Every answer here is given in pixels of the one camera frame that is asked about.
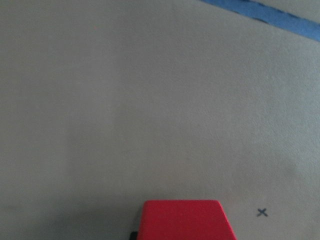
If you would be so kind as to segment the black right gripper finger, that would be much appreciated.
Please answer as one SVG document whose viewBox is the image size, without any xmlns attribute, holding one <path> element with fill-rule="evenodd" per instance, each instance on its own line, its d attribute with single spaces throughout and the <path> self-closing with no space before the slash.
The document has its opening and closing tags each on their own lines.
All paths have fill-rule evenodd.
<svg viewBox="0 0 320 240">
<path fill-rule="evenodd" d="M 137 237 L 138 237 L 138 232 L 133 231 L 130 233 L 129 240 L 137 240 Z"/>
</svg>

